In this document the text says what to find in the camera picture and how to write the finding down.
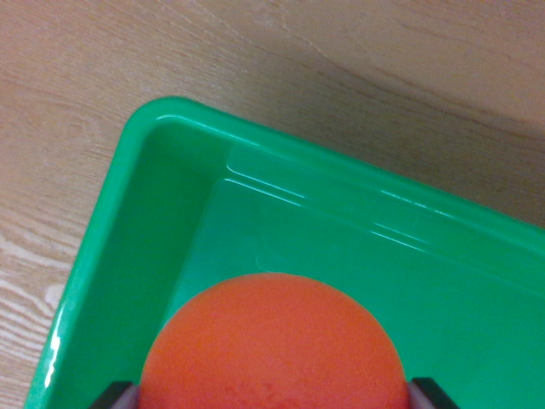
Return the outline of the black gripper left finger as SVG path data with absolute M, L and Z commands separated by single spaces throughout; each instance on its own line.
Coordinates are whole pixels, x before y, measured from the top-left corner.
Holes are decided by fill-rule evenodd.
M 111 383 L 89 409 L 137 409 L 140 386 L 129 381 Z

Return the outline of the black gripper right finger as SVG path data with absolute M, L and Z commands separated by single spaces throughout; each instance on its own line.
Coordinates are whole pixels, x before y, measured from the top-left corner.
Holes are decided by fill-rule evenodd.
M 430 377 L 414 377 L 408 383 L 411 409 L 459 409 Z

